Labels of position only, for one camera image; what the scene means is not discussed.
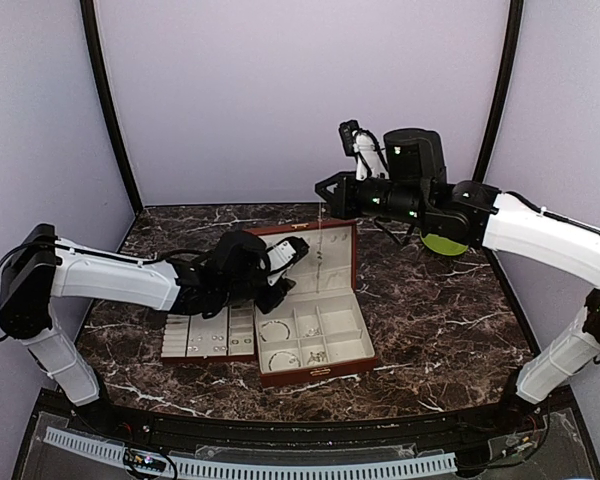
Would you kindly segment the red jewelry box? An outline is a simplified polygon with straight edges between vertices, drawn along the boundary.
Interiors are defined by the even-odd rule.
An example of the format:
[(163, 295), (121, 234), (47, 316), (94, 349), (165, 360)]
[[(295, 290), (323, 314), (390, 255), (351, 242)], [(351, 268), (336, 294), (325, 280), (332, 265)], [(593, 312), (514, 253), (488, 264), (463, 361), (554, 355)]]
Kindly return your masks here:
[[(254, 315), (260, 379), (263, 387), (279, 387), (348, 376), (372, 370), (377, 355), (355, 295), (357, 227), (353, 220), (325, 220), (251, 231), (269, 246), (296, 236), (309, 244), (308, 254), (289, 268), (285, 278), (296, 285), (269, 314)], [(284, 321), (291, 338), (262, 342), (259, 325)], [(321, 336), (305, 337), (319, 327)], [(267, 363), (277, 351), (292, 351), (301, 366), (270, 372)]]

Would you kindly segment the red jewelry tray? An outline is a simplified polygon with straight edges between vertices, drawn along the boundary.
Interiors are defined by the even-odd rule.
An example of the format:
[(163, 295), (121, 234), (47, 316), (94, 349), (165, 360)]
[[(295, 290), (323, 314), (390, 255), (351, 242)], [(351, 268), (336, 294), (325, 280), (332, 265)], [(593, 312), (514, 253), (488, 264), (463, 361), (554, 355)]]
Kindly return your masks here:
[(252, 303), (224, 308), (205, 319), (201, 314), (166, 317), (161, 348), (164, 363), (254, 361), (255, 309)]

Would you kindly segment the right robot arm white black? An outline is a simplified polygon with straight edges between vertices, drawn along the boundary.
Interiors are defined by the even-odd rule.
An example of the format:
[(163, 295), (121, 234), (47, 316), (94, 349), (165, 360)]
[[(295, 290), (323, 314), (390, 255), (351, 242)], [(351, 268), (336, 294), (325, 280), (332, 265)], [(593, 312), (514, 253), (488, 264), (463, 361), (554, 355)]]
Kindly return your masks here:
[(555, 267), (592, 285), (576, 319), (511, 380), (490, 413), (501, 434), (514, 432), (564, 381), (600, 355), (600, 228), (537, 206), (519, 193), (446, 176), (435, 131), (403, 128), (377, 139), (355, 120), (340, 124), (346, 156), (356, 162), (316, 184), (332, 217), (407, 224), (462, 246), (503, 251)]

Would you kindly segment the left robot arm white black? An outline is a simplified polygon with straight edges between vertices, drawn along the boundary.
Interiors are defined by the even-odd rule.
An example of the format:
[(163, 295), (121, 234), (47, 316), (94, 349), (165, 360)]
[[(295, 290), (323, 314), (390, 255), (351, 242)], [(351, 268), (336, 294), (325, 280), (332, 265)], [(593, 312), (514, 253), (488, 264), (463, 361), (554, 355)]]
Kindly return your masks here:
[(0, 259), (0, 342), (19, 341), (100, 436), (121, 427), (95, 370), (56, 318), (54, 298), (133, 304), (171, 315), (211, 319), (252, 302), (263, 313), (279, 306), (294, 281), (286, 273), (309, 253), (297, 236), (268, 245), (249, 231), (223, 234), (208, 251), (177, 249), (152, 259), (88, 248), (37, 225)]

